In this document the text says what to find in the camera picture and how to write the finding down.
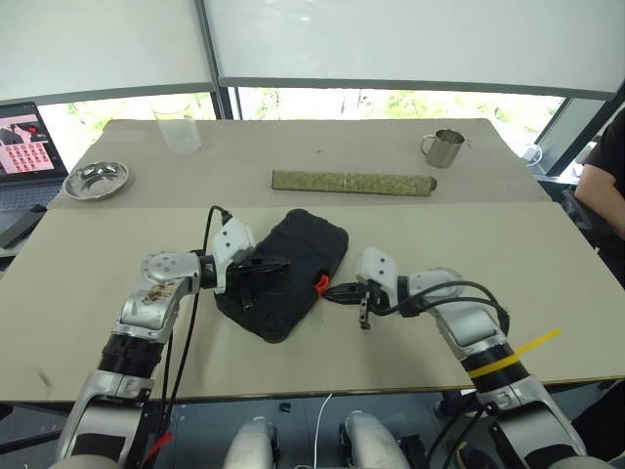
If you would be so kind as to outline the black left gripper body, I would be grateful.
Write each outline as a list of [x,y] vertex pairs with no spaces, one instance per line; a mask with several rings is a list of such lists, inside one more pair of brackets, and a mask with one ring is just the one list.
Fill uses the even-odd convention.
[[254,265],[251,261],[232,262],[227,267],[227,292],[240,293],[247,288],[247,279],[253,273]]

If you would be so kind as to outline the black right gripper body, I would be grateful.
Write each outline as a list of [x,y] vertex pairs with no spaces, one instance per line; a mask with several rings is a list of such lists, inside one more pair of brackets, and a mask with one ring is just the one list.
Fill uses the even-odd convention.
[[387,293],[382,285],[372,279],[358,282],[360,308],[367,313],[384,313],[387,310]]

